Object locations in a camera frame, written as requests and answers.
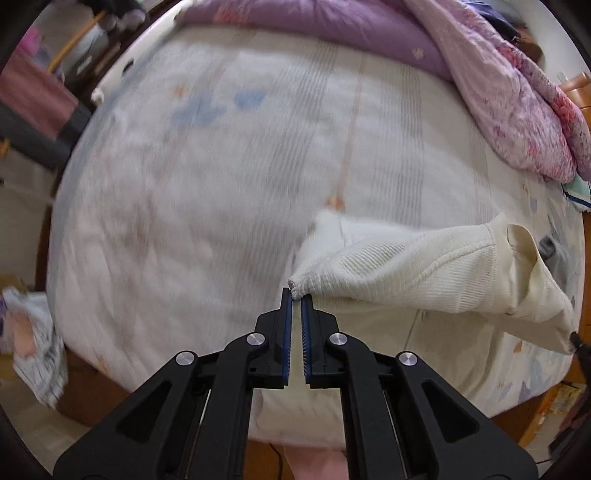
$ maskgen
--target white bedsheet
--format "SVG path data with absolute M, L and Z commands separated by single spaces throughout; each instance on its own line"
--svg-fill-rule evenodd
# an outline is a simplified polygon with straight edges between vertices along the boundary
M 505 212 L 535 239 L 552 234 L 567 248 L 566 293 L 579 318 L 580 214 L 559 184 L 493 153 L 452 85 L 312 38 L 193 27 L 134 66 L 66 170 L 48 274 L 65 342 L 133 390 L 176 352 L 203 355 L 251 331 L 260 313 L 277 308 L 285 265 L 334 192 L 348 146 L 348 214 L 434 229 Z M 458 350 L 470 349 L 468 325 L 432 328 L 455 329 Z M 455 387 L 482 398 L 489 416 L 543 393 L 569 369 L 569 356 L 492 326 L 486 334 L 489 351 L 473 351 L 468 366 L 449 358 L 447 368 L 462 369 L 465 382 Z M 403 347 L 406 339 L 383 342 Z M 293 381 L 297 364 L 296 353 Z M 260 417 L 263 409 L 257 395 L 258 438 L 342 445 L 285 431 L 280 418 Z

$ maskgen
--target floor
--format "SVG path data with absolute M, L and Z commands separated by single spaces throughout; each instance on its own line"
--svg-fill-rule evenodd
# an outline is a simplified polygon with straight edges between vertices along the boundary
M 58 457 L 89 429 L 44 407 L 20 380 L 0 380 L 0 404 L 39 463 L 53 471 Z
M 554 440 L 554 437 L 558 433 L 558 427 L 564 420 L 564 417 L 565 415 L 549 414 L 542 424 L 538 435 L 525 448 L 536 462 L 543 462 L 538 463 L 538 473 L 540 476 L 552 465 L 552 462 L 545 462 L 550 457 L 548 445 Z

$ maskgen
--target cable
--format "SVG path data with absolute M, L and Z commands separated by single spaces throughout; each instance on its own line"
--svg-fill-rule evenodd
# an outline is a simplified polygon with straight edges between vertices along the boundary
M 281 480 L 281 478 L 283 477 L 283 455 L 280 454 L 279 450 L 277 450 L 272 443 L 269 444 L 269 447 L 271 447 L 273 451 L 277 454 L 277 458 L 279 460 L 279 473 L 277 474 L 277 480 Z
M 4 138 L 4 140 L 0 142 L 0 157 L 6 157 L 8 150 L 10 150 L 10 140 Z

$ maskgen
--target wooden bed frame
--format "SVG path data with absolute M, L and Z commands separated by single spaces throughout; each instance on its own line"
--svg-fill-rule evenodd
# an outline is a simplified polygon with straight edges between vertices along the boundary
M 149 12 L 145 24 L 135 33 L 122 33 L 113 35 L 109 39 L 109 46 L 102 54 L 91 59 L 84 71 L 78 75 L 75 83 L 69 85 L 70 90 L 89 108 L 94 109 L 93 91 L 104 81 L 108 72 L 110 74 L 123 75 L 127 66 L 133 64 L 134 52 L 141 54 L 146 47 L 138 48 L 136 45 L 141 40 L 143 33 L 149 30 L 159 19 L 162 19 L 170 9 L 183 0 L 164 0 Z M 54 194 L 61 180 L 62 172 L 59 172 L 54 185 Z M 591 300 L 591 214 L 583 215 L 585 234 L 585 287 L 583 296 L 583 313 L 580 322 L 580 333 L 583 339 L 591 342 L 591 312 L 587 304 Z M 41 229 L 40 243 L 37 253 L 37 271 L 35 275 L 36 290 L 46 289 L 48 248 L 51 229 L 51 207 L 48 207 L 43 227 Z M 127 395 L 124 389 L 112 380 L 91 367 L 84 360 L 76 356 L 72 351 L 67 352 L 69 362 L 70 381 L 64 395 L 59 402 L 59 410 L 66 416 L 86 425 L 94 425 L 109 411 L 117 406 Z M 574 362 L 569 371 L 567 381 L 582 382 L 582 373 L 577 362 Z M 521 446 L 527 445 L 537 433 L 539 425 L 543 422 L 550 404 L 553 402 L 558 390 L 558 385 L 549 389 L 545 394 L 532 398 L 493 418 L 493 421 L 507 432 Z

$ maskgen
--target blue pattern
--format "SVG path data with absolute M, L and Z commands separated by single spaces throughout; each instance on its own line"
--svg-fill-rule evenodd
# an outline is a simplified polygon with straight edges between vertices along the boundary
M 556 211 L 554 203 L 548 201 L 548 223 L 550 224 L 550 235 L 557 240 L 562 246 L 566 247 L 566 234 L 564 233 L 564 226 L 562 224 L 562 216 Z
M 501 388 L 501 392 L 499 393 L 499 401 L 504 400 L 507 394 L 510 392 L 511 387 L 513 386 L 513 382 L 507 383 L 503 388 Z
M 238 90 L 234 95 L 234 103 L 240 110 L 254 110 L 261 106 L 265 95 L 261 90 Z
M 218 117 L 226 113 L 226 107 L 213 105 L 213 93 L 203 92 L 177 108 L 170 119 L 176 127 L 197 125 L 209 127 Z
M 525 382 L 521 382 L 521 389 L 519 391 L 519 403 L 528 401 L 531 397 L 531 390 L 527 388 Z
M 530 390 L 538 391 L 544 385 L 542 364 L 537 358 L 531 361 L 530 365 Z

